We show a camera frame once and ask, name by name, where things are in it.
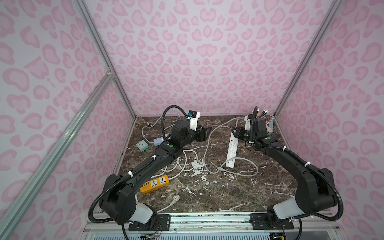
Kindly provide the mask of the white power strip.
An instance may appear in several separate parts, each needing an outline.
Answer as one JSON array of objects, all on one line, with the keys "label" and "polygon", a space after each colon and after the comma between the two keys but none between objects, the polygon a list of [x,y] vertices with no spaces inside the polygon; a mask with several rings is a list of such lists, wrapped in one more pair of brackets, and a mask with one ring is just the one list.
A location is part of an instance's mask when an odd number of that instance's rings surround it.
[{"label": "white power strip", "polygon": [[238,143],[239,143],[239,139],[236,138],[233,133],[231,133],[228,152],[227,152],[227,161],[226,161],[227,168],[234,168],[235,166]]}]

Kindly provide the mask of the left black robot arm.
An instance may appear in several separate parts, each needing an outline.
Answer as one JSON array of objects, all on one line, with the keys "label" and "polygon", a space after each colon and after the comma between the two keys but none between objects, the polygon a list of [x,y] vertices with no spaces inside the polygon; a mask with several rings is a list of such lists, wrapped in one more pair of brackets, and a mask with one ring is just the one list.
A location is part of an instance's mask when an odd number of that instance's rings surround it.
[{"label": "left black robot arm", "polygon": [[163,142],[154,153],[141,164],[123,175],[111,174],[107,177],[102,192],[91,203],[88,218],[92,223],[116,222],[140,223],[147,229],[157,222],[156,210],[145,204],[137,203],[135,195],[144,183],[148,182],[162,168],[176,160],[184,147],[192,142],[204,142],[208,139],[211,128],[198,124],[200,113],[189,111],[184,118],[176,121],[169,135],[163,135]]}]

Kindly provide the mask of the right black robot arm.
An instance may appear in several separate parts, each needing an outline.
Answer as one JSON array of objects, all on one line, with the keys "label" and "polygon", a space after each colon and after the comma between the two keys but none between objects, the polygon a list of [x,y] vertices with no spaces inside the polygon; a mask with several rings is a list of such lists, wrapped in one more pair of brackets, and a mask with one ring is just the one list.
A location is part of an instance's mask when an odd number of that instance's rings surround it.
[{"label": "right black robot arm", "polygon": [[266,219],[276,225],[290,218],[316,216],[327,221],[339,220],[344,213],[344,203],[327,168],[319,169],[287,149],[279,140],[269,136],[265,121],[250,118],[245,127],[232,130],[234,137],[272,158],[297,181],[295,195],[267,209]]}]

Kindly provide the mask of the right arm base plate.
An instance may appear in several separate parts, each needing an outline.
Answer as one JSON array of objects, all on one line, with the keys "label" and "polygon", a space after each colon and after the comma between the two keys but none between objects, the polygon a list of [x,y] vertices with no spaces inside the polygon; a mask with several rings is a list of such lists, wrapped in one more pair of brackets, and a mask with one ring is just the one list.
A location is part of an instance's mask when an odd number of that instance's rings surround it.
[{"label": "right arm base plate", "polygon": [[249,223],[253,230],[293,230],[294,224],[291,219],[280,220],[271,212],[250,214]]}]

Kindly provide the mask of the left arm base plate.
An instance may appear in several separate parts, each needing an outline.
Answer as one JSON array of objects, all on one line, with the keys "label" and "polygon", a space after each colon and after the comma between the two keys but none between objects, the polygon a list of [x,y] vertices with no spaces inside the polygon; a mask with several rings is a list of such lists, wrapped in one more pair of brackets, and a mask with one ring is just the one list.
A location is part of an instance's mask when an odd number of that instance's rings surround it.
[{"label": "left arm base plate", "polygon": [[151,232],[151,231],[169,231],[171,224],[171,215],[156,214],[150,220],[142,224],[133,222],[129,225],[129,232]]}]

